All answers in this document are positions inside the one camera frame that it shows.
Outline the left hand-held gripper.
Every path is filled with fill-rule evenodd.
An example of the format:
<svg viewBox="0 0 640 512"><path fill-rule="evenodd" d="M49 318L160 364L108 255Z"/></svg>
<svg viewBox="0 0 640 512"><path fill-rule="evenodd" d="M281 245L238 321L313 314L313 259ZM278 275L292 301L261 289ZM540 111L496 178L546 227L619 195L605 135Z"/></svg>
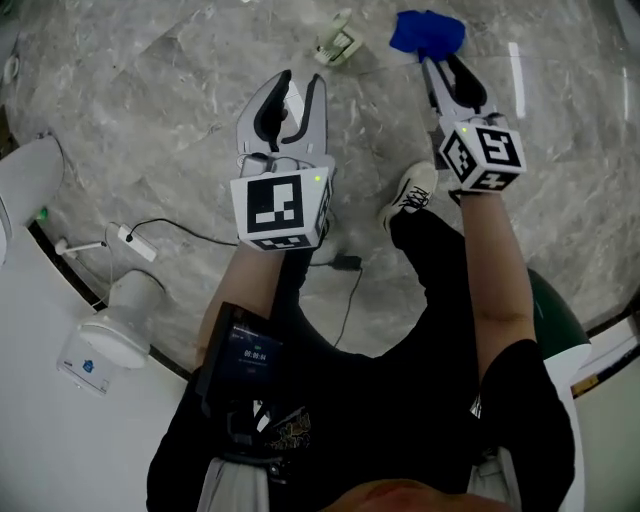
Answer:
<svg viewBox="0 0 640 512"><path fill-rule="evenodd" d="M318 246L333 195L335 159L327 153L327 92L319 74L307 86L297 133L278 151L291 77L284 70L265 82L236 124L235 222L239 240L259 251Z"/></svg>

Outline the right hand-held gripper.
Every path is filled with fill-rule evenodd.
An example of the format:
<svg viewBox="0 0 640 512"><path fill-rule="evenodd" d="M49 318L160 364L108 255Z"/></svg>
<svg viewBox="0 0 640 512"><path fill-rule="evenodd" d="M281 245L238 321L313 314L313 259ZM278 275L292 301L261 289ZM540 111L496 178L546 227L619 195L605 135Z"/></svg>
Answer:
<svg viewBox="0 0 640 512"><path fill-rule="evenodd" d="M456 175L460 190L499 193L526 172L520 133L509 129L498 115L496 98L486 84L456 54L449 54L443 67L430 58L422 71L431 107L450 121L442 128L439 153Z"/></svg>

